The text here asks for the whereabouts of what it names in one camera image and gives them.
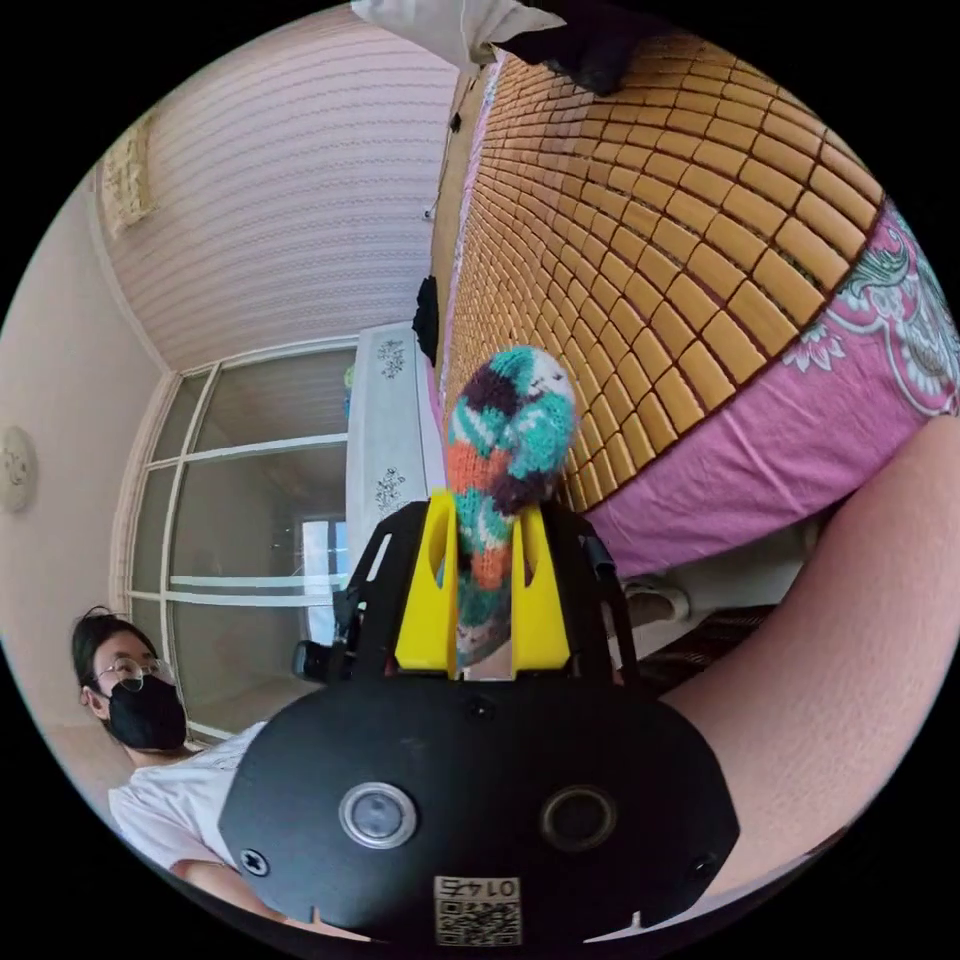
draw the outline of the multicolored knitted sock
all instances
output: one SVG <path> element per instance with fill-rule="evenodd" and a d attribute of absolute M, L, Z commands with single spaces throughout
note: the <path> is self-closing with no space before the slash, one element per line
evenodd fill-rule
<path fill-rule="evenodd" d="M 566 372 L 535 347 L 498 353 L 457 398 L 447 477 L 457 505 L 460 669 L 510 639 L 513 522 L 553 495 L 575 416 Z"/>

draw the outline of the window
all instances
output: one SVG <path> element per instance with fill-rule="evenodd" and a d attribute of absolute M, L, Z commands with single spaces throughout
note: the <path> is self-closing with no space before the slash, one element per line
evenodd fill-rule
<path fill-rule="evenodd" d="M 223 737 L 307 690 L 349 579 L 347 410 L 355 339 L 215 364 L 167 412 L 138 511 L 131 615 L 177 669 L 191 730 Z"/>

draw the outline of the pink bed sheet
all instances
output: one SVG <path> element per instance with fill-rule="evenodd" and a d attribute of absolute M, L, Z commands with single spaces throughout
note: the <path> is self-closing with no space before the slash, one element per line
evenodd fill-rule
<path fill-rule="evenodd" d="M 464 186 L 447 330 L 497 72 Z M 431 396 L 441 435 L 449 343 Z M 589 519 L 621 577 L 722 553 L 852 493 L 929 417 L 958 409 L 960 337 L 929 262 L 887 202 L 867 250 L 800 340 Z"/>

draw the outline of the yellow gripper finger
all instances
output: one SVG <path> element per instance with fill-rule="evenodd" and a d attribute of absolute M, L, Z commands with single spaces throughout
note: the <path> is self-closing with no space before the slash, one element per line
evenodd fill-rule
<path fill-rule="evenodd" d="M 457 655 L 457 509 L 453 494 L 430 497 L 394 655 L 402 670 L 443 672 Z"/>
<path fill-rule="evenodd" d="M 512 576 L 514 679 L 524 670 L 562 670 L 570 659 L 570 645 L 538 506 L 528 507 L 514 524 Z"/>

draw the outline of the sticker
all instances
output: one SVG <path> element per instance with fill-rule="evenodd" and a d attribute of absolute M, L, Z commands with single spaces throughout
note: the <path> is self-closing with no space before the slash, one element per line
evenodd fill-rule
<path fill-rule="evenodd" d="M 433 902 L 438 946 L 523 943 L 519 877 L 434 877 Z"/>

